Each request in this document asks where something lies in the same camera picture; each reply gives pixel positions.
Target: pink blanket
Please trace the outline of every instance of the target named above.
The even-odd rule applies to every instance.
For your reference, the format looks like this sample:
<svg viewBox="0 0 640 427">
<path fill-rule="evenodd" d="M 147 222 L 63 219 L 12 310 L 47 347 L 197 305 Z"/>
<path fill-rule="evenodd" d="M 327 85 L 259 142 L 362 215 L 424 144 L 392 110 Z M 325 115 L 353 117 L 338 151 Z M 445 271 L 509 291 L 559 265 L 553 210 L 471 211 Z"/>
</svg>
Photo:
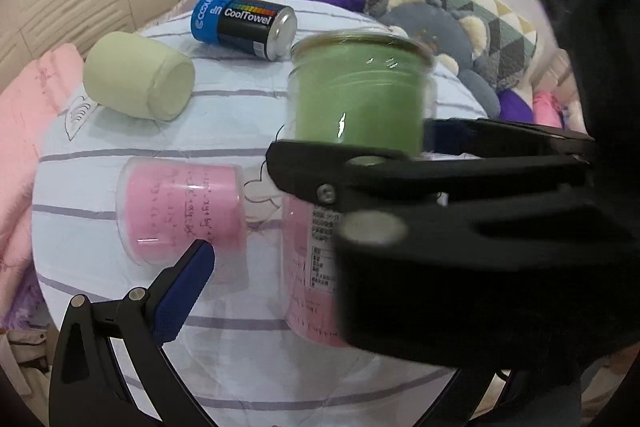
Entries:
<svg viewBox="0 0 640 427">
<path fill-rule="evenodd" d="M 82 57 L 64 44 L 0 93 L 0 325 L 30 266 L 31 192 L 44 133 L 82 82 Z"/>
<path fill-rule="evenodd" d="M 533 121 L 538 125 L 547 125 L 562 129 L 560 118 L 562 106 L 553 93 L 542 91 L 533 97 Z"/>
</svg>

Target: pink towel in clear container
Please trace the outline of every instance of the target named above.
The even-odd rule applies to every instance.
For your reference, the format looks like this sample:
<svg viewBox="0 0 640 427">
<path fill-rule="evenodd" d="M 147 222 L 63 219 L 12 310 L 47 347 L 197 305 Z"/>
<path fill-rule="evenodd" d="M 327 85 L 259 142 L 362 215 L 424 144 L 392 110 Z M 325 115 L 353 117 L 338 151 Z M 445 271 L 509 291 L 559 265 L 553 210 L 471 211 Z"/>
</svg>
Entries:
<svg viewBox="0 0 640 427">
<path fill-rule="evenodd" d="M 282 278 L 284 317 L 308 341 L 346 347 L 334 314 L 335 267 L 330 239 L 339 215 L 293 196 L 283 197 Z"/>
<path fill-rule="evenodd" d="M 562 129 L 562 107 L 551 92 L 538 92 L 533 97 L 533 121 L 537 125 L 546 125 Z"/>
</svg>

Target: pink towel roll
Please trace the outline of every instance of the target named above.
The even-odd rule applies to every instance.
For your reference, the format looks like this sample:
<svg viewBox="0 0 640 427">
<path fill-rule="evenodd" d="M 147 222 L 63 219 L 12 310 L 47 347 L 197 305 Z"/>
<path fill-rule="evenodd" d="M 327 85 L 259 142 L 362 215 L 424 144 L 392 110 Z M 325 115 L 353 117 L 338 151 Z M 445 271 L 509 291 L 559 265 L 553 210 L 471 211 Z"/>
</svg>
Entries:
<svg viewBox="0 0 640 427">
<path fill-rule="evenodd" d="M 546 125 L 562 129 L 560 111 L 562 108 L 551 92 L 538 92 L 533 97 L 533 121 L 537 125 Z"/>
</svg>

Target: screw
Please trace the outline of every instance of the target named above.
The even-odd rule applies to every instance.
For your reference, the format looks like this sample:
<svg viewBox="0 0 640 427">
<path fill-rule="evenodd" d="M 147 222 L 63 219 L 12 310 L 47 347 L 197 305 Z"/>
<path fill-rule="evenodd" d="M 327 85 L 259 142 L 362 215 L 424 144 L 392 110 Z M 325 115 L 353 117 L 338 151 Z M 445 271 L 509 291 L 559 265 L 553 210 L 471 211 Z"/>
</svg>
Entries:
<svg viewBox="0 0 640 427">
<path fill-rule="evenodd" d="M 84 295 L 76 295 L 75 297 L 73 297 L 71 299 L 71 305 L 74 308 L 79 308 L 80 306 L 82 306 L 84 304 L 84 301 L 86 299 L 84 298 Z"/>
<path fill-rule="evenodd" d="M 389 247 L 400 243 L 409 227 L 398 216 L 379 210 L 359 210 L 344 216 L 338 233 L 353 243 L 369 247 Z"/>
<path fill-rule="evenodd" d="M 329 185 L 325 183 L 324 185 L 320 185 L 318 190 L 316 190 L 316 195 L 318 196 L 318 200 L 324 204 L 334 204 L 335 203 L 335 188 L 333 185 Z"/>
<path fill-rule="evenodd" d="M 129 292 L 129 299 L 132 301 L 140 301 L 146 295 L 146 290 L 144 288 L 133 288 Z"/>
<path fill-rule="evenodd" d="M 355 158 L 351 158 L 347 163 L 351 165 L 370 167 L 384 162 L 386 162 L 386 158 L 383 158 L 382 156 L 356 156 Z"/>
</svg>

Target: blue can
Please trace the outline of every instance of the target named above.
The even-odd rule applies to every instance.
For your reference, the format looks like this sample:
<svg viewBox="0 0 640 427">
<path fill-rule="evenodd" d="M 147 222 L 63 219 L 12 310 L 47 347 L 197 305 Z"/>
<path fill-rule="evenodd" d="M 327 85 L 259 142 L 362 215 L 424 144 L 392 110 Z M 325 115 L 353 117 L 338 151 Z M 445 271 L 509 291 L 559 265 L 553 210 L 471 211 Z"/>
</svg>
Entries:
<svg viewBox="0 0 640 427">
<path fill-rule="evenodd" d="M 200 0 L 191 15 L 196 40 L 266 60 L 286 57 L 297 30 L 293 8 L 263 0 Z"/>
</svg>

